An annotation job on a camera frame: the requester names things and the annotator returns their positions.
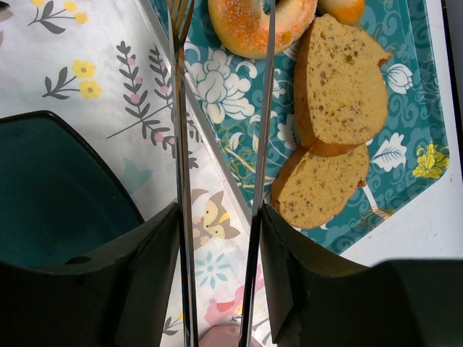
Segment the metal tongs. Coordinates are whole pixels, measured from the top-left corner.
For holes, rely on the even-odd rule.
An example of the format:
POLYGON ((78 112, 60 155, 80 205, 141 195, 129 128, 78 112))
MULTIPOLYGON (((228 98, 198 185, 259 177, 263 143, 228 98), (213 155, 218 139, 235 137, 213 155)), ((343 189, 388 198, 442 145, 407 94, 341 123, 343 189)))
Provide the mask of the metal tongs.
MULTIPOLYGON (((263 193, 266 175, 268 133, 271 118, 271 96, 273 92, 274 51, 276 34, 276 3, 270 1, 270 19, 264 79, 263 107, 260 117, 258 157, 255 169, 255 188, 252 205, 250 240, 247 253, 245 289, 243 296, 242 323, 238 346, 252 344, 252 318, 255 287, 258 280, 258 252, 262 227, 263 193)), ((186 346, 198 346, 197 308, 192 241, 192 212, 190 193, 190 169, 187 139, 187 102, 184 78, 184 43, 192 21, 193 1, 168 1, 168 38, 171 58, 171 90, 174 111, 174 133, 177 167, 177 201, 181 222, 180 254, 182 270, 182 301, 184 309, 184 342, 186 346)))

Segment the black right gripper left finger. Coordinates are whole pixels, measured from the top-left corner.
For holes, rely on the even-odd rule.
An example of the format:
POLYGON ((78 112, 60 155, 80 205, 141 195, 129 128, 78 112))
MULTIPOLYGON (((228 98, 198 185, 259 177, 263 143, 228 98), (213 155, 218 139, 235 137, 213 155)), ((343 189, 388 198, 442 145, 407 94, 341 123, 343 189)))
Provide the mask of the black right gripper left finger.
POLYGON ((1 264, 3 346, 159 346, 179 251, 172 203, 62 265, 1 264))

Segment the glazed donut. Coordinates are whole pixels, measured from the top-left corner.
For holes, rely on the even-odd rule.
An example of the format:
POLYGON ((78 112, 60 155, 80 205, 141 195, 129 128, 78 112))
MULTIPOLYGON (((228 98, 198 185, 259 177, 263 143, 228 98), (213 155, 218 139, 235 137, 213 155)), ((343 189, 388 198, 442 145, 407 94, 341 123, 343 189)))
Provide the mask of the glazed donut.
MULTIPOLYGON (((317 0, 276 2, 276 54, 290 47, 308 29, 317 5, 317 0)), ((208 13, 216 35, 229 51, 249 59, 266 57, 271 15, 264 12, 262 1, 209 1, 208 13)))

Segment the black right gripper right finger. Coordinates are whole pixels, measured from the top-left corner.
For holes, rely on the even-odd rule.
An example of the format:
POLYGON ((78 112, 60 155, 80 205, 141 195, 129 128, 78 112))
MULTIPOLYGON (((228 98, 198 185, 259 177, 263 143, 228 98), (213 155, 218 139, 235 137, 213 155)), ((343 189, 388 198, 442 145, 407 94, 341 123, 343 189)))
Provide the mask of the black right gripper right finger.
POLYGON ((260 239, 273 342, 279 346, 460 346, 462 262, 340 257, 271 206, 260 239))

